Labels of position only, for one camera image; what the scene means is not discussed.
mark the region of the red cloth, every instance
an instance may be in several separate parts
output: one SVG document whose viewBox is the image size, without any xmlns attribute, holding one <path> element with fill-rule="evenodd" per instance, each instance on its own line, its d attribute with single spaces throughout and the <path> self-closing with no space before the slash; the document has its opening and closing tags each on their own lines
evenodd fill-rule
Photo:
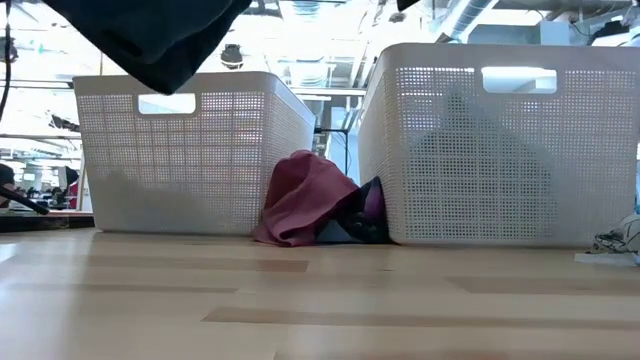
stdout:
<svg viewBox="0 0 640 360">
<path fill-rule="evenodd" d="M 261 223 L 253 229 L 260 242 L 304 246 L 315 242 L 336 205 L 358 186 L 334 163 L 296 151 L 273 170 Z"/>
<path fill-rule="evenodd" d="M 76 206 L 78 204 L 78 181 L 69 186 L 69 193 L 67 194 L 67 196 L 71 197 L 71 199 L 69 200 L 69 209 L 76 209 Z"/>
</svg>

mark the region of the light wood surface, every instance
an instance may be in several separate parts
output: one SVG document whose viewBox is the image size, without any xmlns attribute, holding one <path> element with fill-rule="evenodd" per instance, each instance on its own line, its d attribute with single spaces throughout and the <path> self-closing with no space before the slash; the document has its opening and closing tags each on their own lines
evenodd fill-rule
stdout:
<svg viewBox="0 0 640 360">
<path fill-rule="evenodd" d="M 4 234 L 0 359 L 640 359 L 640 269 L 574 253 Z"/>
</svg>

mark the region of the purple fabric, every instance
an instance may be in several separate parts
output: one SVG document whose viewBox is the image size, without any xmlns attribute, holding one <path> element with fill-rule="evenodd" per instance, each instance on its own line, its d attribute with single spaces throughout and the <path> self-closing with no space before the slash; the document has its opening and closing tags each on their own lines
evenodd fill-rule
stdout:
<svg viewBox="0 0 640 360">
<path fill-rule="evenodd" d="M 384 220 L 386 209 L 384 195 L 382 194 L 382 184 L 380 178 L 375 177 L 371 181 L 371 187 L 364 201 L 364 217 L 371 221 Z"/>
</svg>

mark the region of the perforated storage bin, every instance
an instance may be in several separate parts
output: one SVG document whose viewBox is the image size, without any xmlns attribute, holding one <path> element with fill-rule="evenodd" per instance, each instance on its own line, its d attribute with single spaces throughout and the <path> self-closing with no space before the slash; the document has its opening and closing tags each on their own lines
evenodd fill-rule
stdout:
<svg viewBox="0 0 640 360">
<path fill-rule="evenodd" d="M 276 163 L 311 147 L 314 115 L 273 74 L 197 74 L 191 114 L 142 114 L 129 76 L 74 85 L 102 230 L 247 235 Z"/>
<path fill-rule="evenodd" d="M 629 59 L 639 57 L 636 48 L 386 49 L 358 138 L 361 179 L 381 177 L 391 237 L 591 244 L 633 210 L 640 62 Z M 481 69 L 495 66 L 555 70 L 557 90 L 489 93 Z"/>
</svg>

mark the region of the black cable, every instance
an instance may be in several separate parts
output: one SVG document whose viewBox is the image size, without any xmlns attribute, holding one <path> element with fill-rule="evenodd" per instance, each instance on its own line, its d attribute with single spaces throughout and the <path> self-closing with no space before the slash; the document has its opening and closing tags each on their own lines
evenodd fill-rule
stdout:
<svg viewBox="0 0 640 360">
<path fill-rule="evenodd" d="M 7 26 L 4 28 L 4 65 L 5 65 L 5 78 L 4 78 L 4 91 L 2 92 L 2 100 L 0 100 L 0 121 L 2 121 L 2 116 L 4 115 L 4 108 L 7 106 L 7 99 L 9 98 L 9 89 L 11 84 L 11 26 L 9 25 L 9 14 L 11 13 L 11 0 L 0 0 L 0 2 L 4 2 L 7 10 Z M 19 204 L 22 204 L 31 210 L 34 210 L 40 215 L 47 215 L 49 210 L 45 207 L 42 207 L 32 201 L 29 201 L 27 198 L 19 195 L 9 189 L 5 189 L 0 186 L 0 196 L 7 198 L 9 200 L 13 200 Z"/>
<path fill-rule="evenodd" d="M 37 212 L 40 215 L 47 215 L 49 213 L 49 209 L 40 206 L 36 203 L 34 203 L 33 201 L 27 199 L 26 197 L 19 195 L 9 189 L 5 189 L 4 187 L 0 186 L 0 196 L 7 198 L 9 200 L 15 201 L 18 204 L 22 204 L 26 207 L 28 207 L 29 209 Z"/>
<path fill-rule="evenodd" d="M 345 151 L 345 169 L 344 169 L 344 174 L 345 175 L 349 175 L 349 170 L 351 169 L 351 164 L 353 163 L 353 159 L 351 158 L 351 151 L 349 151 L 349 145 L 348 145 L 348 136 L 349 134 L 347 134 L 346 131 L 340 131 L 342 133 L 342 135 L 344 135 L 344 140 L 342 140 L 339 137 L 336 137 L 335 133 L 332 133 L 331 136 L 336 140 L 336 142 L 338 143 L 338 145 L 342 146 L 342 148 Z"/>
<path fill-rule="evenodd" d="M 4 91 L 2 92 L 2 100 L 0 100 L 0 122 L 4 115 L 4 108 L 7 106 L 9 98 L 9 88 L 11 84 L 11 26 L 9 25 L 9 14 L 11 13 L 11 0 L 5 0 L 7 10 L 7 26 L 4 28 Z"/>
<path fill-rule="evenodd" d="M 322 133 L 331 133 L 331 137 L 336 140 L 336 142 L 344 148 L 344 172 L 345 175 L 349 174 L 349 169 L 351 169 L 351 163 L 353 159 L 351 158 L 351 152 L 349 151 L 349 132 L 345 129 L 323 129 L 320 127 L 316 127 L 313 130 L 314 134 L 322 134 Z M 335 137 L 334 133 L 342 133 L 344 135 L 344 141 L 339 137 Z"/>
<path fill-rule="evenodd" d="M 574 28 L 576 28 L 576 31 L 577 31 L 580 35 L 582 35 L 582 36 L 586 36 L 586 37 L 588 37 L 588 38 L 591 38 L 591 35 L 587 35 L 587 34 L 583 33 L 583 32 L 580 30 L 580 28 L 578 27 L 578 25 L 576 25 L 575 23 L 571 23 L 571 25 L 572 25 Z"/>
</svg>

